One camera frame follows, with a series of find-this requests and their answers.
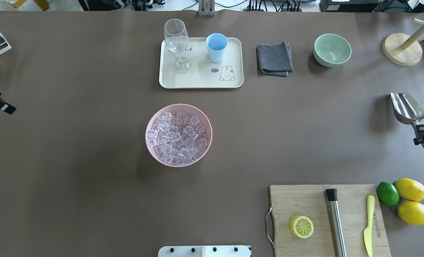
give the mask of yellow knife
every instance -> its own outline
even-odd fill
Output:
[[[369,257],[372,257],[372,218],[374,207],[375,197],[373,195],[367,196],[367,227],[364,229],[364,245]]]

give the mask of wooden stand base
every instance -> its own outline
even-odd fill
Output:
[[[418,41],[415,41],[405,50],[400,48],[409,37],[407,34],[395,33],[383,40],[383,52],[393,63],[401,66],[412,66],[421,60],[423,49]]]

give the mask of metal scoop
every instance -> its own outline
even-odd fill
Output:
[[[412,125],[416,140],[421,142],[424,148],[424,138],[423,135],[418,133],[419,121],[424,119],[424,109],[421,105],[414,99],[414,97],[408,93],[389,93],[391,95],[391,100],[393,101],[393,111],[396,119],[403,124]]]

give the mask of blue cup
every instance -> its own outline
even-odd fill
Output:
[[[209,53],[209,59],[218,63],[221,62],[226,53],[226,47],[228,46],[228,39],[225,35],[220,33],[213,33],[205,40],[207,45],[207,52]]]

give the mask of brown table surface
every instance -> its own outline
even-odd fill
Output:
[[[424,107],[424,54],[412,67],[381,50],[424,14],[0,12],[12,49],[0,56],[0,257],[156,256],[165,245],[245,244],[272,256],[265,231],[271,184],[424,183],[424,149],[393,115],[389,91]],[[238,89],[166,90],[158,83],[163,25],[242,42]],[[337,68],[316,63],[324,33],[353,49]],[[258,44],[285,39],[288,78],[263,75]],[[150,156],[144,132],[164,106],[211,120],[207,155],[185,168]],[[424,256],[424,226],[383,207],[391,253]]]

